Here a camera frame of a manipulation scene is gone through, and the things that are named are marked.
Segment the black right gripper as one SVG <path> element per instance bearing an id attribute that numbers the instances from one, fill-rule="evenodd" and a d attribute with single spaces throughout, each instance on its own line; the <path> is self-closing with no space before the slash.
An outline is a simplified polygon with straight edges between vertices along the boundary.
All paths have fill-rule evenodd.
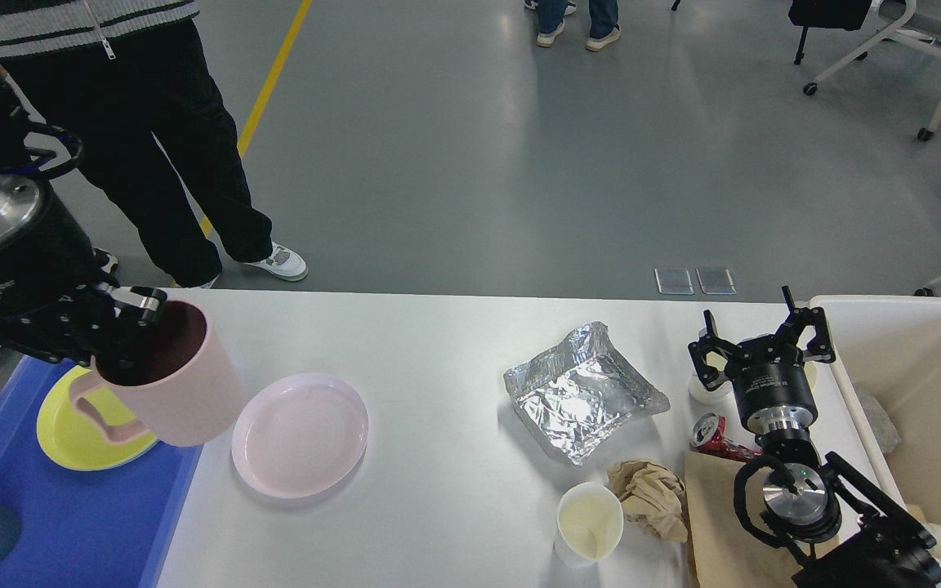
<path id="1" fill-rule="evenodd" d="M 821 306 L 798 306 L 788 284 L 781 287 L 787 319 L 774 339 L 722 339 L 713 313 L 703 311 L 702 334 L 689 343 L 695 375 L 708 391 L 732 382 L 740 424 L 752 433 L 807 429 L 818 420 L 805 364 L 833 363 L 826 314 Z"/>

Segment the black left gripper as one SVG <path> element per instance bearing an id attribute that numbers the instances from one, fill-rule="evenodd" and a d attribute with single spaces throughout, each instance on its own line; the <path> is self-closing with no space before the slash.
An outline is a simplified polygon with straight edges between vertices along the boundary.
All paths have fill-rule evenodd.
<path id="1" fill-rule="evenodd" d="M 0 175 L 1 347 L 46 363 L 134 372 L 149 353 L 167 293 L 116 283 L 49 184 Z M 70 334 L 26 319 L 46 311 L 57 320 L 65 305 Z"/>

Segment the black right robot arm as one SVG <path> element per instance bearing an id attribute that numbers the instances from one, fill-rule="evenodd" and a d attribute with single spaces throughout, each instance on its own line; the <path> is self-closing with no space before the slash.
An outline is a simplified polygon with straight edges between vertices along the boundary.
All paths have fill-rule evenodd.
<path id="1" fill-rule="evenodd" d="M 807 363 L 836 360 L 825 312 L 798 306 L 782 287 L 787 317 L 776 331 L 734 343 L 711 311 L 688 351 L 709 392 L 729 384 L 739 423 L 760 452 L 733 483 L 740 526 L 799 565 L 798 587 L 934 587 L 941 566 L 936 537 L 862 473 L 829 452 L 809 429 L 820 417 Z"/>

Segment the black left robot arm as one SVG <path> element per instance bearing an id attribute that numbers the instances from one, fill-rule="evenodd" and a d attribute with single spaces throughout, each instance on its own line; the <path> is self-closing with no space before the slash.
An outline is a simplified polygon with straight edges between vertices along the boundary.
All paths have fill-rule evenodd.
<path id="1" fill-rule="evenodd" d="M 79 138 L 34 122 L 0 74 L 0 345 L 48 363 L 131 371 L 167 294 L 121 287 L 57 197 L 50 182 L 82 157 Z"/>

